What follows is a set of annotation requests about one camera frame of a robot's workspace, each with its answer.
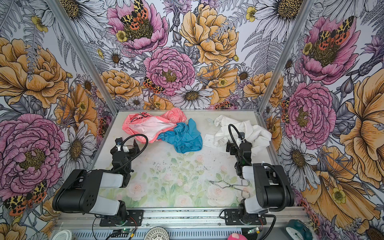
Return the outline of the white cloth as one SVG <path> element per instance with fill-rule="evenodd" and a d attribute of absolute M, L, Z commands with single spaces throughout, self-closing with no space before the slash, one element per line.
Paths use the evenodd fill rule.
<path fill-rule="evenodd" d="M 259 125 L 252 125 L 249 120 L 240 122 L 220 115 L 214 120 L 214 124 L 219 128 L 218 132 L 214 135 L 206 134 L 203 145 L 223 153 L 226 151 L 227 143 L 233 142 L 229 133 L 230 124 L 233 124 L 241 134 L 244 134 L 244 139 L 252 144 L 252 157 L 256 157 L 266 149 L 272 139 L 272 134 L 268 130 Z"/>

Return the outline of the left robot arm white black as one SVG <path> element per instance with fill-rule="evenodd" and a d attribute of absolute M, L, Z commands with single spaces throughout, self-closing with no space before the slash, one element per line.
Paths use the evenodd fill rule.
<path fill-rule="evenodd" d="M 126 204 L 121 200 L 111 200 L 99 195 L 100 189 L 125 188 L 131 179 L 131 160 L 140 152 L 133 141 L 131 146 L 118 138 L 111 149 L 110 170 L 73 170 L 59 192 L 54 196 L 52 207 L 63 213 L 99 215 L 107 224 L 122 225 L 129 219 Z"/>

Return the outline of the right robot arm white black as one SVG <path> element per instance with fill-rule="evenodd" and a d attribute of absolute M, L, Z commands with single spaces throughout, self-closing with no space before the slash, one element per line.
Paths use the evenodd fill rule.
<path fill-rule="evenodd" d="M 242 184 L 242 199 L 237 210 L 225 209 L 227 226 L 264 225 L 267 214 L 280 212 L 295 203 L 293 191 L 280 165 L 251 163 L 251 143 L 227 142 L 226 151 L 236 157 L 235 170 Z"/>

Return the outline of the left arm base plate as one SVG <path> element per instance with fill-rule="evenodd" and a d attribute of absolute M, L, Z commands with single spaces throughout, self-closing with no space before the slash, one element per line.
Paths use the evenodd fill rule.
<path fill-rule="evenodd" d="M 125 214 L 104 216 L 99 223 L 100 227 L 139 227 L 142 225 L 144 210 L 127 209 Z"/>

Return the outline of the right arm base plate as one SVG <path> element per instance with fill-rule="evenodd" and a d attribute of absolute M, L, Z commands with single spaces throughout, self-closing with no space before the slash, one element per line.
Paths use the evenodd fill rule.
<path fill-rule="evenodd" d="M 241 213 L 238 209 L 223 209 L 219 217 L 225 221 L 226 226 L 261 226 L 267 224 L 265 217 L 257 214 Z"/>

